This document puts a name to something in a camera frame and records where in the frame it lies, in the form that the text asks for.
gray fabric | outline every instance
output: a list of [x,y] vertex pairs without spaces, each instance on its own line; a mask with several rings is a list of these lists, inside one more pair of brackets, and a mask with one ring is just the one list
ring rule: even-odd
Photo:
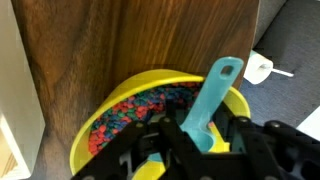
[[319,30],[320,2],[288,0],[281,9],[256,51],[271,59],[275,68],[294,72],[295,77],[271,73],[255,86],[244,80],[240,91],[255,122],[278,119],[297,126],[320,106]]
[[254,46],[260,40],[285,2],[286,0],[260,0]]

colorful beads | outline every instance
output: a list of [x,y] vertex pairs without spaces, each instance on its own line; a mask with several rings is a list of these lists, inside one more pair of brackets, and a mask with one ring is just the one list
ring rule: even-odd
[[130,96],[105,111],[92,124],[89,151],[96,155],[132,121],[145,121],[152,114],[165,111],[165,100],[189,110],[199,94],[202,83],[182,82],[159,86]]

wood grain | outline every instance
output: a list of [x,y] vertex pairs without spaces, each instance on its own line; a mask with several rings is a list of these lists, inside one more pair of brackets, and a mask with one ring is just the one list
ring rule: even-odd
[[157,68],[206,75],[219,57],[246,61],[258,9],[258,0],[12,2],[47,125],[30,179],[71,176],[74,136],[128,77]]

yellow bowl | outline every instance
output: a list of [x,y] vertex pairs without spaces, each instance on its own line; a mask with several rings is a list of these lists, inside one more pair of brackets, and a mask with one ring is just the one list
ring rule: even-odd
[[[113,107],[121,100],[139,92],[157,86],[178,82],[203,82],[204,77],[191,75],[183,72],[159,69],[137,74],[121,83],[102,103],[98,110],[87,120],[78,132],[70,152],[70,167],[72,174],[76,174],[93,157],[88,151],[88,140],[92,123],[105,111]],[[250,118],[250,110],[247,101],[239,91],[231,87],[224,103],[235,115]],[[216,142],[210,152],[227,152],[229,143],[224,142],[217,128],[211,127],[216,137]],[[158,179],[164,172],[164,166],[159,162],[146,162],[135,174],[134,179]]]

gray couch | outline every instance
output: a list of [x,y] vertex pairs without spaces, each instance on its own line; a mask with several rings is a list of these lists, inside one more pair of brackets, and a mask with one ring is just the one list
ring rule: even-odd
[[259,85],[244,80],[240,91],[253,121],[297,126],[320,106],[320,2],[261,0],[258,19],[254,50],[295,76],[271,73]]

